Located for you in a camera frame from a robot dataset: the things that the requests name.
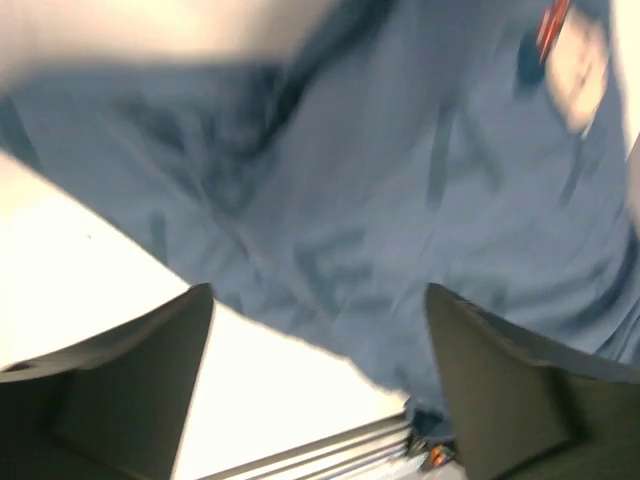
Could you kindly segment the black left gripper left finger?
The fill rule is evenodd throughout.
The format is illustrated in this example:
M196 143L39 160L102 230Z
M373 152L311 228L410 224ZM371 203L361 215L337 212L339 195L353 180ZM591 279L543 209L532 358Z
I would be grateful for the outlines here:
M4 479L168 479L214 313L209 285L1 371Z

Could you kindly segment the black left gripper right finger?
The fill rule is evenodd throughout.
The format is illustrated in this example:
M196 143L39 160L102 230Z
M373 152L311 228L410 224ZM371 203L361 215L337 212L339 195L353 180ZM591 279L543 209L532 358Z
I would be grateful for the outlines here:
M636 479L639 371L431 283L428 328L470 479Z

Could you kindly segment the blue cartoon print pillowcase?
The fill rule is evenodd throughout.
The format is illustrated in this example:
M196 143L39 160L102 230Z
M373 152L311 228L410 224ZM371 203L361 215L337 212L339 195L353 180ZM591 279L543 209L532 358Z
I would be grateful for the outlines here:
M343 355L432 419L440 283L639 360L621 99L573 131L542 1L344 1L290 64L65 69L1 99L1 146L192 283Z

